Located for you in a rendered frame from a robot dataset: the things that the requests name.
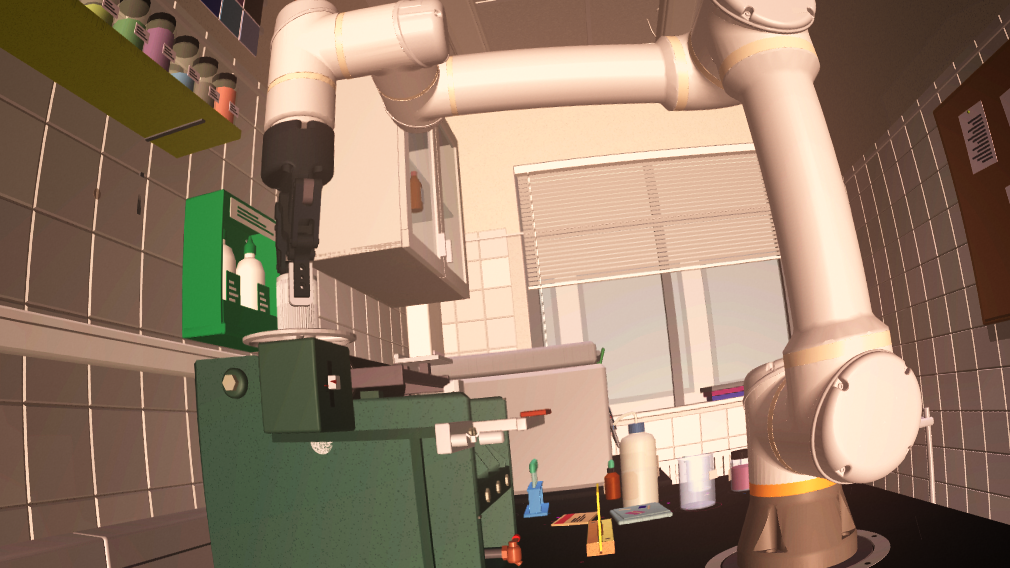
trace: pencil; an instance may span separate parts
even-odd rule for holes
[[[600,544],[600,554],[603,554],[603,517],[600,516],[600,485],[596,485],[596,533]]]

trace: venetian blind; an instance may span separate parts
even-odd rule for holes
[[[530,288],[779,255],[752,151],[516,174]]]

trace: brown bottle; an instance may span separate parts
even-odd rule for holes
[[[421,180],[417,178],[417,172],[410,173],[410,212],[420,213],[424,210],[424,201],[421,200]]]
[[[603,494],[608,501],[621,498],[621,476],[614,471],[614,461],[607,462],[607,476],[603,478]]]

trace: brown board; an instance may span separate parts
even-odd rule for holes
[[[987,325],[1010,320],[1008,91],[1010,43],[933,111],[961,204],[982,320]]]

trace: blue holder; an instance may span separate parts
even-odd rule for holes
[[[547,507],[550,506],[550,503],[543,502],[543,482],[537,481],[535,487],[530,483],[526,491],[529,493],[529,504],[526,505],[526,512],[522,515],[523,518],[546,516]]]

